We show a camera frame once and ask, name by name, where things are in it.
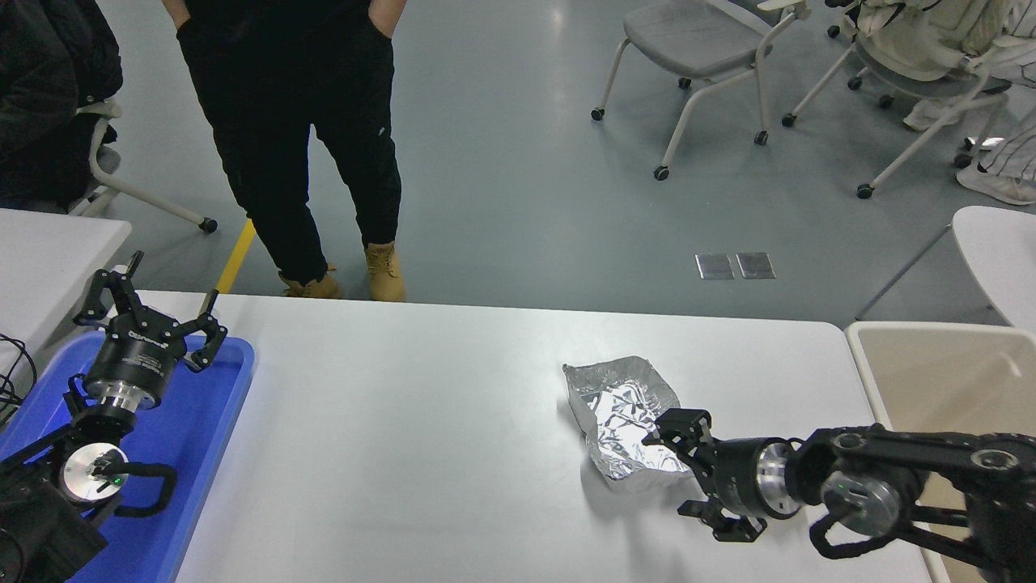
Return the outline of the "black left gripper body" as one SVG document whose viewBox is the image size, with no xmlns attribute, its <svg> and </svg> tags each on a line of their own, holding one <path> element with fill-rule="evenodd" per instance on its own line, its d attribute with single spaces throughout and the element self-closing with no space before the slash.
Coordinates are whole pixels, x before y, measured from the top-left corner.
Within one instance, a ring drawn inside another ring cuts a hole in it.
<svg viewBox="0 0 1036 583">
<path fill-rule="evenodd" d="M 108 388 L 134 387 L 147 399 L 165 396 L 176 365 L 185 357 L 184 337 L 174 336 L 179 322 L 163 313 L 146 313 L 141 322 L 130 313 L 111 318 L 96 360 L 83 387 L 100 399 Z"/>
</svg>

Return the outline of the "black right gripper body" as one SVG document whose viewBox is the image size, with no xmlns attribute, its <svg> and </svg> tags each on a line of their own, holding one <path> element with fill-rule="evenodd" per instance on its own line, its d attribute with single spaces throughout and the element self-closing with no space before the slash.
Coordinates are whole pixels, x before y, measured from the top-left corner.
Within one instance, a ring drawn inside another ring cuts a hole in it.
<svg viewBox="0 0 1036 583">
<path fill-rule="evenodd" d="M 697 447 L 694 458 L 710 469 L 711 490 L 726 509 L 744 516 L 767 516 L 758 486 L 759 460 L 766 446 L 766 438 L 745 438 L 714 440 Z"/>
</svg>

